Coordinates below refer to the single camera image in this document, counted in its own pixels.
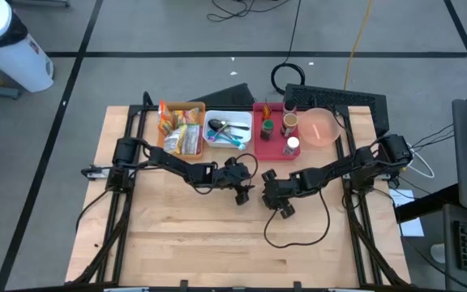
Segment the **paper sheet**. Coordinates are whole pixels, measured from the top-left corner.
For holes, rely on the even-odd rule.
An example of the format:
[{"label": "paper sheet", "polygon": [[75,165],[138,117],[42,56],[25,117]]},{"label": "paper sheet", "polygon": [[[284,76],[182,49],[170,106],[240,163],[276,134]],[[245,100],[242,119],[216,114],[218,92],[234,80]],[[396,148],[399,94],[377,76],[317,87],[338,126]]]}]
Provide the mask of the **paper sheet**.
[{"label": "paper sheet", "polygon": [[[411,190],[397,190],[403,195],[413,197],[413,192]],[[401,206],[402,204],[407,204],[413,201],[413,199],[407,198],[397,191],[390,190],[390,196],[394,199],[394,205],[396,207]],[[425,234],[422,231],[421,219],[416,218],[407,222],[401,223],[401,228],[403,229],[403,235],[407,237],[424,237]]]}]

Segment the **pink tray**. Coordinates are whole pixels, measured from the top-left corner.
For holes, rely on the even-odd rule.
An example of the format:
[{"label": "pink tray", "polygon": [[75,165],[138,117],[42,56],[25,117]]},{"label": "pink tray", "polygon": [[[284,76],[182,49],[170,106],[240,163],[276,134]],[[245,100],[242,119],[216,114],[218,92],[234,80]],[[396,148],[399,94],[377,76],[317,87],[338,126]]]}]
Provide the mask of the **pink tray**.
[{"label": "pink tray", "polygon": [[289,137],[284,137],[281,134],[282,127],[282,108],[283,102],[268,102],[269,108],[272,110],[271,120],[273,121],[272,138],[269,141],[260,138],[260,130],[263,125],[263,107],[265,102],[256,102],[253,104],[253,136],[255,137],[255,157],[261,161],[279,161],[293,160],[300,155],[300,146],[294,155],[282,155],[282,150],[289,137],[298,138],[298,127],[291,133]]}]

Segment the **wooden table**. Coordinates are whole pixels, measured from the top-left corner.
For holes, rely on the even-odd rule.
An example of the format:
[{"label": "wooden table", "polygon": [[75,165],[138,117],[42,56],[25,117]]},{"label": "wooden table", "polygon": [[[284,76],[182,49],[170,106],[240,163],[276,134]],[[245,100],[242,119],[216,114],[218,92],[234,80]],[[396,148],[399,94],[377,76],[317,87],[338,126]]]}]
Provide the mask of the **wooden table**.
[{"label": "wooden table", "polygon": [[[357,148],[375,140],[368,107],[349,107]],[[110,165],[116,140],[123,136],[127,107],[107,109],[96,165]],[[144,135],[155,144],[158,136],[156,112],[148,112]],[[344,152],[348,153],[344,141]],[[253,143],[247,149],[253,152]],[[237,149],[204,146],[202,162],[221,165],[229,157],[240,154]],[[302,144],[302,154],[294,161],[260,161],[250,190],[250,201],[239,207],[235,191],[214,190],[199,195],[183,180],[164,170],[140,172],[131,210],[121,286],[250,286],[292,287],[300,281],[304,287],[358,287],[349,223],[341,206],[341,180],[331,181],[323,196],[331,214],[328,236],[311,247],[276,249],[263,238],[263,228],[271,216],[262,200],[263,179],[260,174],[273,168],[278,178],[306,167],[321,167],[336,160],[336,147],[313,148]],[[255,163],[244,157],[250,170]],[[90,182],[85,204],[105,187],[105,180]],[[385,182],[375,188],[388,192]],[[80,222],[66,280],[79,276],[102,244],[111,195],[91,208]],[[373,192],[367,195],[375,243],[398,275],[409,282],[409,273],[401,245],[391,200]],[[309,242],[325,231],[326,213],[317,195],[293,199],[296,214],[283,220],[275,216],[268,237],[277,244]],[[362,245],[366,278],[372,282],[371,266]],[[109,254],[106,279],[111,278],[114,251]]]}]

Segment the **white trash can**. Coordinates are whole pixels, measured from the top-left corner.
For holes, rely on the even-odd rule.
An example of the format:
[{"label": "white trash can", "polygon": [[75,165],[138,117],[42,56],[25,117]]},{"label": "white trash can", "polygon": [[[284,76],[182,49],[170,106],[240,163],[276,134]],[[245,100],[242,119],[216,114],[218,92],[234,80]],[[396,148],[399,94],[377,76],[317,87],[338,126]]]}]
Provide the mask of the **white trash can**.
[{"label": "white trash can", "polygon": [[29,92],[54,83],[54,64],[5,0],[0,0],[0,70]]}]

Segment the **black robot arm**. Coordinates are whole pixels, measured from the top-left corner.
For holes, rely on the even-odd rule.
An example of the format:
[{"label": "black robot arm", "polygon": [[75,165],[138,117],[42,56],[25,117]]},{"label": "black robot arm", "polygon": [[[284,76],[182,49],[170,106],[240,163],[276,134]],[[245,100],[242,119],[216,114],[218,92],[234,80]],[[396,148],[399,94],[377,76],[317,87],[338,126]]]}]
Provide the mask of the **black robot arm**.
[{"label": "black robot arm", "polygon": [[[378,144],[377,155],[372,146]],[[289,174],[289,179],[275,179],[275,170],[262,174],[264,180],[263,202],[271,210],[280,210],[283,218],[295,213],[291,198],[314,195],[320,188],[343,175],[350,176],[351,188],[368,191],[374,186],[374,179],[380,174],[397,174],[412,161],[412,153],[402,136],[388,135],[373,144],[361,147],[352,156],[321,168],[307,168]]]},{"label": "black robot arm", "polygon": [[[148,158],[139,164],[131,164],[134,160],[137,147],[142,147],[144,155]],[[121,138],[113,155],[113,167],[109,170],[106,189],[114,191],[126,190],[130,185],[131,171],[148,169],[148,167],[167,170],[183,178],[185,183],[193,186],[200,194],[207,194],[214,188],[234,189],[237,205],[245,204],[250,198],[248,191],[254,186],[243,186],[244,180],[253,177],[248,168],[237,158],[231,157],[225,166],[218,169],[217,163],[191,164],[171,155],[163,148],[151,146],[147,141],[138,138]],[[197,188],[208,188],[207,192],[198,191]]]}]

